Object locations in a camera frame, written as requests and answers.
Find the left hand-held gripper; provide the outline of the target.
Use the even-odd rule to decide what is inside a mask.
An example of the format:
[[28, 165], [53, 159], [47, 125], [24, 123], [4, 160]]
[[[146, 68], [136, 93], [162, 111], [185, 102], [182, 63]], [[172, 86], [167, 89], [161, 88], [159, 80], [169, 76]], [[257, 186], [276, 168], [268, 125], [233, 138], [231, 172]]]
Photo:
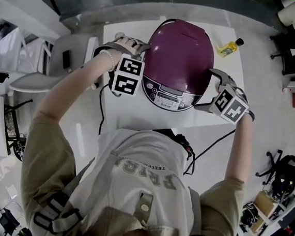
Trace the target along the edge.
[[112, 60], [110, 71], [110, 88], [117, 95], [135, 96], [142, 81], [145, 63], [142, 54], [150, 48], [150, 45], [143, 43], [139, 48], [138, 60], [128, 54], [116, 50], [113, 42], [106, 43], [95, 49], [94, 56], [105, 53]]

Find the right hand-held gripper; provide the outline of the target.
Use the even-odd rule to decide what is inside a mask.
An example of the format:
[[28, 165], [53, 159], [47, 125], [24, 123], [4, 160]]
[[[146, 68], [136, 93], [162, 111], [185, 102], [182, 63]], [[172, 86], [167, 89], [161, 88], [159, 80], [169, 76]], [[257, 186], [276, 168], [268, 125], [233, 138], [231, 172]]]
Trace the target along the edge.
[[218, 94], [209, 103], [196, 103], [197, 111], [210, 112], [229, 123], [237, 123], [249, 110], [246, 94], [241, 87], [232, 81], [230, 75], [220, 69], [209, 70], [212, 75], [219, 79]]

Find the person's left hand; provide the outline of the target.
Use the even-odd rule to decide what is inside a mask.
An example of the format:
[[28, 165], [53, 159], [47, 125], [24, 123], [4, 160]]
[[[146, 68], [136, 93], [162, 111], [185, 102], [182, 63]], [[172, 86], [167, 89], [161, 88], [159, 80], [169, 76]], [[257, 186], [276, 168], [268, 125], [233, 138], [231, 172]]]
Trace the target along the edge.
[[141, 59], [140, 49], [144, 44], [140, 40], [127, 36], [120, 36], [113, 42], [113, 44], [116, 46], [116, 50], [128, 54], [136, 60]]

